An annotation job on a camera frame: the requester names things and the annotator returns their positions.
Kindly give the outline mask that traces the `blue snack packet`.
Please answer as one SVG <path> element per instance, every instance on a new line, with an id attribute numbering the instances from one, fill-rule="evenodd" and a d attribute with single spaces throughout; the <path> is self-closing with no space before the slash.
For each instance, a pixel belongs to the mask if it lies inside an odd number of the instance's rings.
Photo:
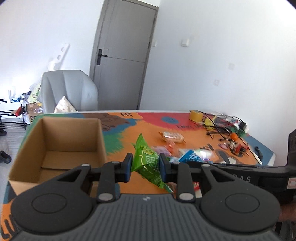
<path id="1" fill-rule="evenodd" d="M 186 152 L 184 152 L 184 154 L 181 155 L 181 157 L 178 159 L 178 162 L 213 163 L 212 157 L 213 157 L 213 152 L 211 150 L 205 150 L 205 149 L 187 150 Z"/>

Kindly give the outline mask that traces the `green snack bag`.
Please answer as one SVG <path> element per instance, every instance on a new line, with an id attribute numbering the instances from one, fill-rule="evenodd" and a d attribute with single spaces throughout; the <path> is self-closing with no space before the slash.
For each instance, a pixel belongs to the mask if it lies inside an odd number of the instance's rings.
<path id="1" fill-rule="evenodd" d="M 133 145 L 135 155 L 132 161 L 132 172 L 139 173 L 143 178 L 161 189 L 173 193 L 173 190 L 162 180 L 159 171 L 159 155 L 149 147 L 142 134 Z"/>

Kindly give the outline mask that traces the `clear biscuit pack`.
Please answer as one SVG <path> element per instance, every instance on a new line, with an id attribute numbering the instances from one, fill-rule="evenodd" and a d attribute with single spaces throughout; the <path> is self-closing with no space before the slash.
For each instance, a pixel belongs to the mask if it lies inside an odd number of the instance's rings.
<path id="1" fill-rule="evenodd" d="M 173 143 L 184 143 L 185 139 L 180 133 L 173 133 L 168 131 L 159 132 L 160 136 L 164 141 Z"/>

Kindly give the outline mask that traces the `small orange candy wrapper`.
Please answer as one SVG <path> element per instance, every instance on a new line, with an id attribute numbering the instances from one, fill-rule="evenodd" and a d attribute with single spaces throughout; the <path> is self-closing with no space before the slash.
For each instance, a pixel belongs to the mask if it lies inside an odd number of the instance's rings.
<path id="1" fill-rule="evenodd" d="M 166 143 L 166 149 L 173 155 L 177 151 L 176 144 L 174 142 L 168 141 Z"/>

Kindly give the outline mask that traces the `black marker pen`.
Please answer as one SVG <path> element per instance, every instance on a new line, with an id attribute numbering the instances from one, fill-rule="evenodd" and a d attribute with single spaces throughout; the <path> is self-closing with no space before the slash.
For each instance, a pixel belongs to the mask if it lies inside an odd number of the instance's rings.
<path id="1" fill-rule="evenodd" d="M 260 148 L 258 146 L 255 146 L 254 147 L 254 150 L 255 150 L 256 155 L 260 159 L 260 161 L 262 161 L 263 160 L 263 154 L 262 154 Z"/>

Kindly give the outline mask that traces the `colourful table mat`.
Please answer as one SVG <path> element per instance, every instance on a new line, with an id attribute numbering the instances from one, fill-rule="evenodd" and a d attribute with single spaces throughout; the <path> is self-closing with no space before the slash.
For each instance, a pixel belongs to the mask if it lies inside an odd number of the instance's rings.
<path id="1" fill-rule="evenodd" d="M 151 147 L 166 146 L 166 141 L 162 139 L 159 132 L 168 131 L 180 133 L 185 139 L 184 143 L 176 144 L 178 149 L 174 154 L 177 154 L 179 149 L 205 149 L 213 152 L 212 161 L 214 162 L 223 162 L 224 157 L 227 157 L 231 163 L 256 164 L 256 159 L 251 153 L 238 157 L 229 150 L 218 147 L 218 144 L 222 142 L 222 138 L 219 135 L 208 136 L 203 126 L 189 120 L 188 113 L 139 111 L 47 114 L 37 116 L 27 129 L 26 135 L 35 122 L 44 116 L 99 119 L 102 126 L 107 162 L 121 161 L 127 153 L 133 153 L 133 145 L 140 134 L 143 135 L 145 141 Z M 10 240 L 16 234 L 16 227 L 11 218 L 11 204 L 16 196 L 8 178 L 4 199 L 1 204 L 1 240 Z"/>

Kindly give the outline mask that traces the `red tipped tool cluster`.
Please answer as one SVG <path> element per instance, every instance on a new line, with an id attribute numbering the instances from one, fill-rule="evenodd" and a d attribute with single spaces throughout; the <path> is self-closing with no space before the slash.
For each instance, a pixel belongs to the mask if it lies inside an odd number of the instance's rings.
<path id="1" fill-rule="evenodd" d="M 249 150 L 248 146 L 244 147 L 232 139 L 226 139 L 225 142 L 218 144 L 218 147 L 224 150 L 230 150 L 235 156 L 249 155 L 247 152 Z"/>

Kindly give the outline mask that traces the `yellow tape roll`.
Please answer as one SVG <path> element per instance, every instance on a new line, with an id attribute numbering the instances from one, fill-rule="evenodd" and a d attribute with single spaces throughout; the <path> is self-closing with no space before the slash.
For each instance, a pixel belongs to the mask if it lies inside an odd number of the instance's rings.
<path id="1" fill-rule="evenodd" d="M 191 110 L 189 113 L 189 120 L 195 123 L 201 123 L 204 119 L 204 114 L 197 110 Z"/>

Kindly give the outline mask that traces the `brown cardboard box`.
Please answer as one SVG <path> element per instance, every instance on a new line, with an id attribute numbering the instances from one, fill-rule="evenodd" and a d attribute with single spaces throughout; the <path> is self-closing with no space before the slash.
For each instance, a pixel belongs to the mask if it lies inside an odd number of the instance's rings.
<path id="1" fill-rule="evenodd" d="M 65 171 L 107 162 L 101 121 L 97 118 L 44 116 L 31 127 L 9 173 L 16 195 Z"/>

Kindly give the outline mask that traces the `small orange fruit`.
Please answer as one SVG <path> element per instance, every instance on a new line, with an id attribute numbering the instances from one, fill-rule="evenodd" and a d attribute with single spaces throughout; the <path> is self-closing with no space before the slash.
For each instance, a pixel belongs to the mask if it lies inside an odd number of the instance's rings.
<path id="1" fill-rule="evenodd" d="M 231 138 L 231 140 L 233 140 L 233 141 L 237 141 L 237 140 L 238 140 L 238 135 L 237 135 L 236 133 L 231 133 L 231 134 L 230 134 L 230 138 Z"/>

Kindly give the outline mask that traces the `dotted cream cushion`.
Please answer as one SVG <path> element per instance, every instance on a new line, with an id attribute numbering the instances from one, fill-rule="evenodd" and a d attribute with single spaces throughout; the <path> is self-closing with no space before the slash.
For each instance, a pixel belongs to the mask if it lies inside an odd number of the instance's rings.
<path id="1" fill-rule="evenodd" d="M 74 106 L 67 100 L 66 96 L 63 96 L 57 103 L 54 113 L 76 113 L 77 110 Z"/>

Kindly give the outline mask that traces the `SF cardboard box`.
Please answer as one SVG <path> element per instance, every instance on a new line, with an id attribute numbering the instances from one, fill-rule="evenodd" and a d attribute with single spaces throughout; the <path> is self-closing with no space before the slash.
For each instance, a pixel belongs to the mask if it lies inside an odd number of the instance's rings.
<path id="1" fill-rule="evenodd" d="M 33 123 L 37 116 L 44 114 L 42 103 L 29 103 L 26 107 L 30 123 Z"/>

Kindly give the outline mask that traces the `black slipper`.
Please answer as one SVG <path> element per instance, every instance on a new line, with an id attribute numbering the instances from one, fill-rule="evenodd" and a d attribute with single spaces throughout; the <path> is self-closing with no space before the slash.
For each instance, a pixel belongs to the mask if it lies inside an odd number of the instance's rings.
<path id="1" fill-rule="evenodd" d="M 8 164 L 11 162 L 11 156 L 5 151 L 0 151 L 0 163 Z"/>

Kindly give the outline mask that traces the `black shoe rack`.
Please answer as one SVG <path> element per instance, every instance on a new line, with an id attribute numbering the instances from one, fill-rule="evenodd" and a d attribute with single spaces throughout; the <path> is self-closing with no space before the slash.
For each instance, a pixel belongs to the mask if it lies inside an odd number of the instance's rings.
<path id="1" fill-rule="evenodd" d="M 27 129 L 25 121 L 26 106 L 22 102 L 10 102 L 1 98 L 1 128 L 2 129 Z"/>

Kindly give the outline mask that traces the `white wall switch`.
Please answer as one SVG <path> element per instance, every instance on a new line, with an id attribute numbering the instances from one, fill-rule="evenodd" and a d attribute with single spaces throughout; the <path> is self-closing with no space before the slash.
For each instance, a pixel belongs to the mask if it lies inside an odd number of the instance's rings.
<path id="1" fill-rule="evenodd" d="M 188 47 L 189 46 L 189 39 L 183 39 L 181 42 L 182 47 Z"/>

